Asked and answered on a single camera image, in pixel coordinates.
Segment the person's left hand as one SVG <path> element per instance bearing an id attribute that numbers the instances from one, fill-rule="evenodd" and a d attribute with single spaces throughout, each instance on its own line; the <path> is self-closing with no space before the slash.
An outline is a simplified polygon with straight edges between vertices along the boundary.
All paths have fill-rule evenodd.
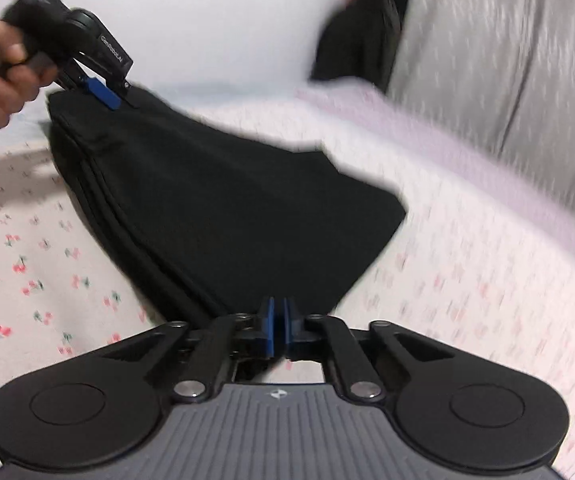
<path id="1" fill-rule="evenodd" d="M 58 74 L 53 63 L 32 68 L 27 58 L 22 32 L 0 21 L 0 61 L 10 66 L 0 75 L 0 129 L 6 127 L 10 116 L 20 112 L 26 103 L 37 99 L 40 90 L 52 84 Z"/>

